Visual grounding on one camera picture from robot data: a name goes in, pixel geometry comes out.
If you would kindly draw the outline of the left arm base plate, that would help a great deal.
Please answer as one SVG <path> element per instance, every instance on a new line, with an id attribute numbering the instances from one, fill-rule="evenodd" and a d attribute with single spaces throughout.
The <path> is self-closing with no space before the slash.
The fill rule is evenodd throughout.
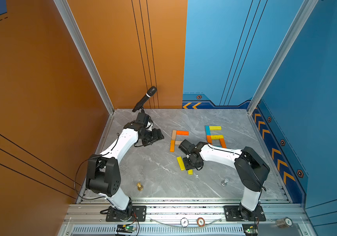
<path id="1" fill-rule="evenodd" d="M 147 215 L 146 206 L 128 206 L 126 210 L 118 210 L 113 207 L 107 209 L 106 222 L 134 221 L 145 222 Z"/>

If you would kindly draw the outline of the long orange block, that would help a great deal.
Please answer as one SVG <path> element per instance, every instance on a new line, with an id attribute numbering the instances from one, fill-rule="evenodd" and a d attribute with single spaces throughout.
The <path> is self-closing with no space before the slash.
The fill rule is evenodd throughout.
<path id="1" fill-rule="evenodd" d="M 188 136 L 189 135 L 189 131 L 180 131 L 180 130 L 177 130 L 176 131 L 176 135 Z"/>

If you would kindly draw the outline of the orange block bottom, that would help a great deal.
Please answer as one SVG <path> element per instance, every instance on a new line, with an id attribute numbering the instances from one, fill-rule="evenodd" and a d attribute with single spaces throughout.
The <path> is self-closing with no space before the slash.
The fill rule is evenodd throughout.
<path id="1" fill-rule="evenodd" d="M 225 143 L 225 140 L 223 138 L 220 139 L 220 144 L 221 144 L 222 148 L 226 148 L 226 143 Z"/>

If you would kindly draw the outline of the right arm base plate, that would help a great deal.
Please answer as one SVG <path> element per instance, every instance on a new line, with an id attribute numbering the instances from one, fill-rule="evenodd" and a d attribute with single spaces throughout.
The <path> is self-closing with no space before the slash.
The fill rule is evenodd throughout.
<path id="1" fill-rule="evenodd" d="M 266 221 L 266 216 L 262 206 L 258 205 L 254 211 L 249 211 L 242 205 L 239 206 L 224 206 L 224 215 L 227 222 L 241 221 Z"/>

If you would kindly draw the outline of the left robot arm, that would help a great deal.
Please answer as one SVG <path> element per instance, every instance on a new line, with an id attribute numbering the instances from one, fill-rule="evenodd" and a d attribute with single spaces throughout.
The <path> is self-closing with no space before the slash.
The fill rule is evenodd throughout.
<path id="1" fill-rule="evenodd" d="M 128 212 L 132 202 L 121 189 L 119 164 L 138 141 L 145 147 L 162 139 L 164 139 L 162 131 L 152 128 L 151 122 L 147 125 L 139 122 L 128 123 L 105 151 L 89 158 L 86 188 L 105 197 L 113 209 Z"/>

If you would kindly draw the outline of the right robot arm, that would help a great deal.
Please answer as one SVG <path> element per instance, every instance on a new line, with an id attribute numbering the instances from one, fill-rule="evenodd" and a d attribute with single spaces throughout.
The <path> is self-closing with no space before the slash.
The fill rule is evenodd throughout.
<path id="1" fill-rule="evenodd" d="M 270 173 L 270 167 L 251 147 L 228 149 L 206 142 L 192 144 L 184 140 L 179 149 L 185 154 L 183 163 L 186 170 L 202 170 L 205 162 L 216 162 L 234 168 L 244 185 L 244 193 L 239 205 L 243 218 L 256 211 L 262 191 Z"/>

